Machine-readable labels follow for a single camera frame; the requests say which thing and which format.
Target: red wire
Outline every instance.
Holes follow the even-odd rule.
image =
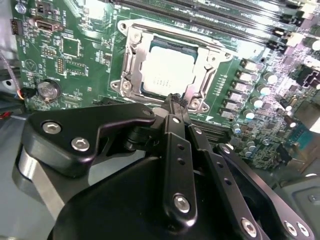
[[[0,119],[8,118],[11,116],[11,114],[12,114],[12,112],[7,111],[7,112],[0,115]]]

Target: cpu socket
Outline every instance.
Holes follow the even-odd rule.
[[[210,37],[145,19],[121,20],[126,39],[121,79],[110,83],[123,98],[160,105],[180,94],[189,111],[206,113],[205,100],[220,63],[234,52]]]

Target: screw hole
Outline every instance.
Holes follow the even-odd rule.
[[[178,158],[178,163],[180,163],[182,166],[186,164],[186,162],[182,158]]]
[[[124,23],[122,23],[122,24],[120,25],[120,28],[121,28],[122,30],[126,30],[126,29],[127,29],[127,25],[125,25]]]
[[[221,162],[217,162],[216,163],[221,169],[223,169],[224,168],[224,166],[222,165],[222,163]]]
[[[180,150],[185,150],[185,147],[182,146],[181,144],[178,144],[178,148],[179,148]]]
[[[229,186],[232,185],[232,182],[231,182],[228,178],[225,178],[224,181],[225,181],[225,183],[228,184]]]

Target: silver metal plate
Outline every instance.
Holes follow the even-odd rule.
[[[210,37],[145,19],[122,20],[117,27],[127,39],[121,79],[110,83],[114,91],[133,102],[151,105],[160,105],[163,102],[159,97],[147,96],[142,92],[146,77],[143,74],[143,65],[148,61],[147,56],[153,40],[157,39],[197,49],[197,58],[192,69],[193,82],[187,85],[183,97],[188,101],[190,112],[206,113],[210,110],[205,102],[209,88],[220,63],[231,61],[235,54],[233,51]]]

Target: motherboard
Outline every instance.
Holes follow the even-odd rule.
[[[105,98],[153,108],[179,93],[193,120],[232,129],[230,145],[265,170],[301,162],[288,148],[301,146],[305,133],[320,133],[316,0],[11,5],[31,112],[90,107]]]

